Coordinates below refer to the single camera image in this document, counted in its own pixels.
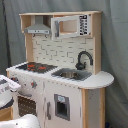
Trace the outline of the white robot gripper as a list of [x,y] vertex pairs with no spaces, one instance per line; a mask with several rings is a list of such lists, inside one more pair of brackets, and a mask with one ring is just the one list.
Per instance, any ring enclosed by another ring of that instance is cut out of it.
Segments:
[[11,92],[15,92],[21,88],[21,85],[4,75],[0,75],[0,110],[13,105],[13,96]]

